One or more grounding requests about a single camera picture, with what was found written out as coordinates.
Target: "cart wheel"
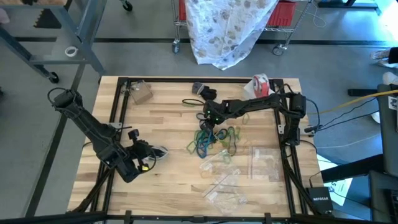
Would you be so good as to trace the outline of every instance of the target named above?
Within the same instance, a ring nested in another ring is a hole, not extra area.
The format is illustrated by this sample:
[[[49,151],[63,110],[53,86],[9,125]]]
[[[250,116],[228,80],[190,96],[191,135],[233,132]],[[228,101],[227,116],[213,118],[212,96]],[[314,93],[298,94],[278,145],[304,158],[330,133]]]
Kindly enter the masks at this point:
[[[54,78],[50,77],[49,80],[51,83],[58,83],[60,81],[60,78],[55,72],[52,72],[51,75],[54,76]]]
[[[173,42],[173,52],[174,52],[175,54],[177,54],[177,53],[180,52],[180,43],[174,43],[174,42]]]
[[[284,49],[283,49],[282,47],[275,46],[275,47],[272,49],[272,53],[273,53],[274,55],[276,55],[276,56],[281,56],[282,54],[284,54]]]
[[[125,9],[127,12],[131,12],[132,11],[131,3],[126,1],[126,5],[123,4],[123,9]]]

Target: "gray floor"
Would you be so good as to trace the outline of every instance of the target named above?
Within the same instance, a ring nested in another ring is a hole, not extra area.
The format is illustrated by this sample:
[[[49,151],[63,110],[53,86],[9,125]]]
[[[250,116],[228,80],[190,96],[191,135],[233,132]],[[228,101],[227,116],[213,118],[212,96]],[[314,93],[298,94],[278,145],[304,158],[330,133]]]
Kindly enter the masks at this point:
[[[169,1],[135,1],[135,13],[126,14],[118,1],[109,1],[101,22],[98,37],[173,37]],[[152,18],[145,18],[146,10],[156,11]],[[55,30],[38,30],[30,20],[19,13],[10,13],[12,23],[5,27],[16,36],[55,36]],[[385,28],[378,24],[377,14],[369,10],[320,9],[328,26],[319,29],[306,16],[296,39],[312,40],[391,40]],[[263,38],[277,38],[264,34]],[[51,51],[53,43],[23,43],[35,54]],[[346,95],[348,88],[375,88],[382,82],[382,68],[369,59],[373,47],[340,47],[291,45],[281,57],[271,54],[272,45],[257,45],[251,54],[236,66],[220,71],[212,65],[197,65],[190,46],[183,44],[181,52],[174,55],[170,44],[94,44],[93,49],[108,71],[108,75],[174,75],[174,76],[222,76],[251,77],[266,73],[269,77],[299,78],[303,93],[316,101],[321,110],[352,100]],[[69,87],[77,66],[48,66],[60,75],[59,86]],[[6,93],[0,102],[0,218],[20,217],[25,210],[33,183],[47,151],[59,114],[54,112],[46,99],[47,92],[55,87],[27,65],[23,64],[7,48],[0,45],[0,85]],[[92,110],[98,75],[87,66],[79,92],[83,102]],[[364,106],[347,118],[377,109],[376,102]],[[321,116],[325,123],[342,111]],[[310,121],[316,123],[316,117]],[[319,132],[315,136],[318,147],[348,144],[379,133],[379,125],[370,117]],[[63,213],[67,207],[77,170],[84,135],[73,123],[68,122],[58,149],[48,184],[40,201],[37,215]],[[335,162],[351,162],[381,152],[381,139],[375,137],[349,148],[320,149],[319,153]],[[366,177],[355,178],[349,198],[365,202],[369,197]],[[335,207],[356,217],[369,219],[369,210],[357,203],[346,201],[344,207]]]

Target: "patterned fabric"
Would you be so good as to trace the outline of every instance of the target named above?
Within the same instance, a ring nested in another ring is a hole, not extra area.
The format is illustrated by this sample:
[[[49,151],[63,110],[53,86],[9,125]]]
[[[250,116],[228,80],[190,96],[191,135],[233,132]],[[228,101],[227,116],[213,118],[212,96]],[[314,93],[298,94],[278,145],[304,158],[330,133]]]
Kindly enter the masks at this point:
[[[185,0],[198,64],[225,70],[246,58],[278,0]]]

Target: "metal cart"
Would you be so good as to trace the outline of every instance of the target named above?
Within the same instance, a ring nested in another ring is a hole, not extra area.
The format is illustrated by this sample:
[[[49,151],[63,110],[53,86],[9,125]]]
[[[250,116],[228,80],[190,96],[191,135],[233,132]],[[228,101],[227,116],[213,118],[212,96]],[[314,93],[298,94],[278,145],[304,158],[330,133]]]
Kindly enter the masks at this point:
[[[132,11],[132,5],[128,0],[120,0],[123,8]],[[21,4],[18,1],[2,2],[3,8],[28,8],[28,9],[50,9],[64,29],[64,34],[57,37],[51,55],[33,55],[22,46],[12,35],[0,26],[0,42],[14,52],[28,66],[52,83],[58,83],[59,77],[55,72],[49,72],[44,65],[62,64],[90,64],[100,76],[106,73],[101,62],[91,49],[95,35],[101,22],[107,0],[89,0],[84,4],[81,0],[76,1],[78,7],[83,11],[79,24],[74,23],[68,11],[64,8],[63,1],[47,1],[39,4]],[[67,57],[65,49],[75,46],[78,53],[74,57]]]
[[[176,0],[171,0],[172,2],[172,11],[173,11],[173,20],[174,20],[174,28],[175,28],[175,39],[172,44],[172,50],[176,54],[180,51],[180,28],[183,26],[187,26],[187,22],[185,20],[180,19],[181,13],[185,13],[185,6],[183,4],[180,4],[183,2],[183,0],[179,0],[178,8],[177,4],[175,3]],[[289,0],[292,2],[305,2],[306,6],[298,18],[297,22],[293,26],[269,26],[267,25],[264,28],[264,31],[271,31],[271,32],[284,32],[286,35],[286,41],[285,43],[279,43],[277,44],[273,49],[272,53],[274,55],[282,55],[285,50],[287,50],[287,46],[289,45],[290,41],[292,40],[292,36],[294,32],[297,30],[299,27],[305,13],[308,10],[308,7],[312,3],[313,0]]]

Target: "butcher block tabletop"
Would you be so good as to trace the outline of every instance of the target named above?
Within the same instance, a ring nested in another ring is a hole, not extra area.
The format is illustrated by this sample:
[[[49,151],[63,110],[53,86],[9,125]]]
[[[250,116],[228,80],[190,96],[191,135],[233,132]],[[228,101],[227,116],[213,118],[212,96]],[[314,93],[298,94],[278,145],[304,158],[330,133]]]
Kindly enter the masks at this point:
[[[118,78],[113,76],[101,79],[93,116],[102,123],[109,122]],[[220,103],[221,100],[243,99],[245,84],[212,83],[211,79],[205,85],[217,90],[215,101]],[[129,97],[124,126],[138,129],[139,139],[144,139],[150,145],[164,146],[169,154],[157,161],[150,172],[128,184],[115,173],[108,214],[124,215],[126,210],[131,210],[133,215],[263,217],[264,213],[271,213],[272,217],[290,217],[274,110],[250,112],[249,116],[228,119],[215,128],[233,126],[235,130],[240,130],[232,163],[240,170],[237,187],[247,202],[233,213],[223,214],[204,197],[203,193],[211,187],[214,178],[203,176],[200,165],[224,147],[220,142],[214,144],[205,159],[187,151],[195,132],[200,129],[196,114],[203,109],[202,106],[182,104],[186,98],[203,101],[203,98],[191,93],[193,81],[146,81],[153,98],[135,105],[132,97]],[[285,78],[284,83],[288,83],[294,92],[302,91],[297,78]],[[122,99],[123,94],[119,99],[116,121],[119,120]],[[308,118],[304,117],[300,124],[307,125]],[[123,131],[123,146],[132,144],[127,136],[128,131]],[[302,136],[302,139],[313,142],[310,137]],[[317,154],[313,146],[301,142],[297,146],[297,156],[303,185],[309,187],[310,176],[320,171]],[[92,144],[87,144],[81,153],[68,210],[77,207],[95,185],[99,164],[100,160],[96,157]],[[312,182],[314,186],[323,186],[320,174],[313,177]],[[299,195],[294,184],[292,188],[296,212],[300,213]],[[105,187],[101,189],[97,210],[102,209],[104,189]]]

